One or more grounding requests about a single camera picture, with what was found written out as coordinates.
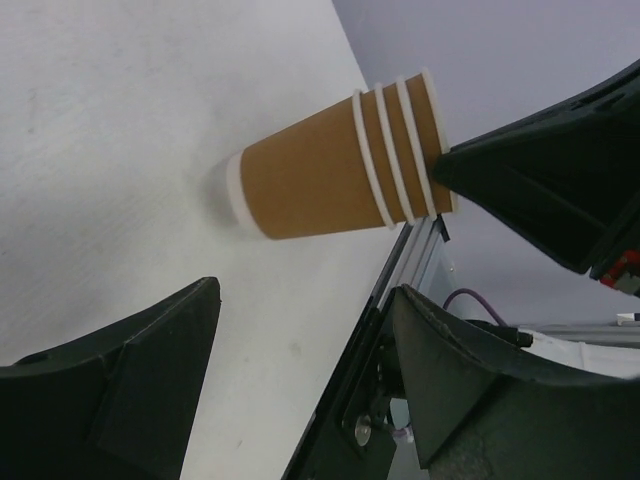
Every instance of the gray wall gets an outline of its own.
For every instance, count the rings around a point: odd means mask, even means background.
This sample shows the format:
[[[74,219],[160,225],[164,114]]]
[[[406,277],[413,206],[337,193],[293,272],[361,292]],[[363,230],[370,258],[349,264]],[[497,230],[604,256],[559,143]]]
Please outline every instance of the gray wall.
[[[429,67],[452,145],[640,58],[637,0],[334,1],[369,84]],[[563,270],[469,202],[449,217],[458,284],[507,320],[603,323],[640,311],[640,300]]]

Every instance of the screw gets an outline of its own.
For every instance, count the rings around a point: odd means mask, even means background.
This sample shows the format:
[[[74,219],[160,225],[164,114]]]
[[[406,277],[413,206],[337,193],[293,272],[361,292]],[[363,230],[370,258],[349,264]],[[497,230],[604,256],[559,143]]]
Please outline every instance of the screw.
[[[360,415],[358,417],[354,433],[359,446],[364,447],[369,443],[369,439],[371,439],[371,417],[369,415]]]

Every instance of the white table surface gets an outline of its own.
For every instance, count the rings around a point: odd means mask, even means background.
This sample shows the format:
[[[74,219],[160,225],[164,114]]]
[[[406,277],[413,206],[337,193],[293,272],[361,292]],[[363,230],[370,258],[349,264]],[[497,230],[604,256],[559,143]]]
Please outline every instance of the white table surface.
[[[182,478],[280,478],[399,229],[244,240],[197,179],[363,83],[330,0],[0,2],[0,363],[217,276]]]

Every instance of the red component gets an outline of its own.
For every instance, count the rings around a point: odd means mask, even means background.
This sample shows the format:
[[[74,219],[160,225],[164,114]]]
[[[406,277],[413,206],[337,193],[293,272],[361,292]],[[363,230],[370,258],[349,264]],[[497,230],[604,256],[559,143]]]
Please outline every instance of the red component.
[[[629,268],[640,268],[640,251],[627,250],[613,264],[613,266],[600,278],[600,283],[607,287],[616,288],[616,282]]]

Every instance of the paper cup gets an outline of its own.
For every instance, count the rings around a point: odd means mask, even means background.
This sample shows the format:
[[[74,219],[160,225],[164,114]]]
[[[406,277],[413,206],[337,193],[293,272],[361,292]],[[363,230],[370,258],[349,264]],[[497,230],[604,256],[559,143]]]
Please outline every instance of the paper cup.
[[[220,188],[228,196],[235,220],[254,235],[284,239],[380,227],[407,221],[411,215],[418,218],[451,212],[455,208],[451,192],[429,178],[448,145],[434,113],[428,74],[406,81],[404,112],[402,90],[394,84],[378,94],[378,102],[384,100],[382,107],[386,107],[390,127],[386,143],[384,117],[371,91],[358,93],[358,98],[339,102],[225,160],[217,176],[218,181],[224,178]],[[358,104],[364,127],[360,137],[356,128]],[[395,178],[392,167],[396,159],[390,163],[389,153],[397,158]],[[372,162],[369,172],[367,158]],[[425,166],[422,182],[421,165]]]

